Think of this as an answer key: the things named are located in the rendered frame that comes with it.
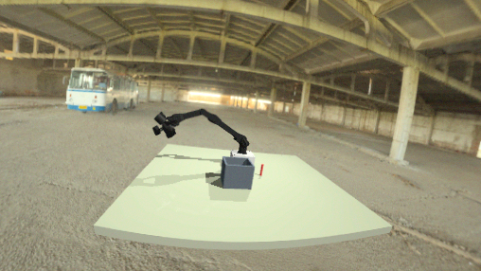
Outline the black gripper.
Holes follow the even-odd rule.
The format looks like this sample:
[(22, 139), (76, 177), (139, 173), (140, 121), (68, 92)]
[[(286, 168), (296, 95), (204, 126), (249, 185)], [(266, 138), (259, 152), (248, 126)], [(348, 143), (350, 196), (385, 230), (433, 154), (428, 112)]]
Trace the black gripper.
[[(178, 124), (173, 124), (172, 122), (170, 122), (170, 123), (171, 123), (174, 127), (180, 124), (180, 123), (178, 123)], [(164, 125), (162, 125), (162, 128), (163, 128), (163, 126), (164, 126)], [(165, 130), (164, 128), (163, 128), (163, 129), (162, 129), (162, 128), (161, 128), (161, 130), (160, 130), (160, 129), (158, 128), (158, 126), (154, 126), (154, 127), (153, 127), (153, 131), (154, 131), (154, 133), (155, 133), (156, 136), (157, 136), (157, 135), (160, 135), (162, 130)], [(165, 130), (165, 131), (167, 131), (167, 130)]]

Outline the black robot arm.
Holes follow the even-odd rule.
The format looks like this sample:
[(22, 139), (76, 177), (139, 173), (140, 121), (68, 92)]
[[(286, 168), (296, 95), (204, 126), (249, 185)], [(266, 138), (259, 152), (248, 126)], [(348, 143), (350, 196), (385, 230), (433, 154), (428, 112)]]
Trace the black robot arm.
[[(184, 114), (173, 114), (171, 117), (166, 117), (162, 112), (160, 112), (159, 115), (154, 118), (154, 120), (156, 120), (159, 125), (161, 124), (164, 125), (163, 128), (167, 130), (167, 131), (164, 130), (164, 132), (167, 135), (167, 138), (171, 138), (176, 134), (176, 132), (175, 132), (175, 128), (173, 128), (173, 125), (170, 122), (172, 122), (173, 124), (178, 124), (185, 119), (197, 117), (199, 115), (204, 115), (205, 117), (208, 117), (207, 119), (208, 121), (219, 125), (221, 128), (226, 130), (230, 135), (232, 135), (234, 137), (233, 139), (235, 139), (240, 144), (238, 154), (247, 154), (247, 151), (246, 151), (247, 146), (249, 146), (250, 144), (247, 141), (247, 137), (245, 135), (241, 135), (237, 133), (228, 125), (223, 123), (217, 115), (212, 113), (210, 114), (210, 112), (206, 111), (205, 109), (200, 109), (200, 110), (196, 110), (196, 111), (188, 112)], [(170, 122), (168, 122), (167, 120)]]

